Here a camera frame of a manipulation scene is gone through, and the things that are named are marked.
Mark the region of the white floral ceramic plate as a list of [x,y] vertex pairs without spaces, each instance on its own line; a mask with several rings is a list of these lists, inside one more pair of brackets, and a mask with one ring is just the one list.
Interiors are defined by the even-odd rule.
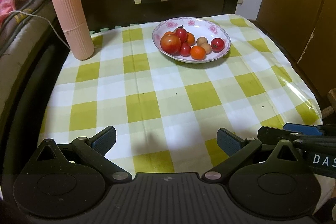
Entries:
[[159,23],[152,32],[154,45],[164,55],[184,63],[209,63],[231,47],[227,32],[209,20],[179,17]]

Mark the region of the pink ribbed cylindrical container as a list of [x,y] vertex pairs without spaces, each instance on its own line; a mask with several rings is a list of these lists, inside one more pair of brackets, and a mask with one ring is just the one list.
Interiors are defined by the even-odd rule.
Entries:
[[94,53],[81,0],[52,0],[58,21],[70,49],[78,60],[86,60]]

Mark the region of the grey sofa cushion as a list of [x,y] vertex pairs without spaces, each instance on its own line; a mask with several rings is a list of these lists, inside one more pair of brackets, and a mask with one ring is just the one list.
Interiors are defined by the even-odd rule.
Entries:
[[37,54],[38,43],[52,31],[56,12],[51,0],[28,0],[1,25],[1,118],[7,115],[24,64]]

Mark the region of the red cherry tomato with stem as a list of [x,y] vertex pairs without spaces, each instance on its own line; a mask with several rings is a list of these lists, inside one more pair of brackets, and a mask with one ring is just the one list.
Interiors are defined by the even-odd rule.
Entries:
[[177,37],[179,37],[181,43],[185,43],[187,41],[187,31],[185,30],[184,26],[179,26],[176,28],[174,33]]

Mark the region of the green white checkered tablecloth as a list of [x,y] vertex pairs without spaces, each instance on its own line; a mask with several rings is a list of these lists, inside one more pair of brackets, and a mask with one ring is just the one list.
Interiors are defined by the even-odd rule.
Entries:
[[262,126],[321,124],[313,93],[266,34],[238,15],[211,21],[231,49],[205,64],[163,55],[152,23],[94,34],[94,57],[68,55],[40,139],[70,143],[113,126],[117,141],[106,156],[128,172],[203,173],[226,158],[220,128],[248,138]]

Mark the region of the small orange tangerine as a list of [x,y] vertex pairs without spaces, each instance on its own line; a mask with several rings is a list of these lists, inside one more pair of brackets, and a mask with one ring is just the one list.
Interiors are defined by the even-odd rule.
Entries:
[[195,44],[195,37],[192,33],[190,33],[190,32],[187,33],[186,42],[188,43],[189,46],[193,46]]

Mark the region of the pink floral cloth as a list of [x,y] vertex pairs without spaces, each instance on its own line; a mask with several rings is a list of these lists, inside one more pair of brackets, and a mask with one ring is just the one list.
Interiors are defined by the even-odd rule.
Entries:
[[14,10],[20,9],[28,0],[2,0],[1,1],[1,12],[0,12],[0,26],[3,21],[10,15]]

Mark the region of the large red tomato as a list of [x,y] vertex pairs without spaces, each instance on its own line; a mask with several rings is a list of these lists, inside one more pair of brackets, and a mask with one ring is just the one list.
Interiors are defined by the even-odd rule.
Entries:
[[160,46],[164,52],[175,55],[181,48],[181,40],[175,34],[167,34],[161,37]]

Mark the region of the brown longan fruit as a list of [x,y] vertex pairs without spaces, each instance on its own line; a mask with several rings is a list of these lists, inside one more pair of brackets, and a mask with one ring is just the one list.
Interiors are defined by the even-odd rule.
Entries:
[[207,44],[208,40],[204,36],[201,36],[200,38],[197,39],[197,45],[201,46],[202,44]]
[[209,43],[203,43],[201,44],[201,47],[205,50],[207,55],[212,52],[211,45]]

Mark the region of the brown wooden door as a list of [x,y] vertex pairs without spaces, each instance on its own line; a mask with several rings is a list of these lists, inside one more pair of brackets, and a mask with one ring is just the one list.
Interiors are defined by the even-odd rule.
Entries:
[[335,88],[335,0],[262,0],[257,22],[326,103]]

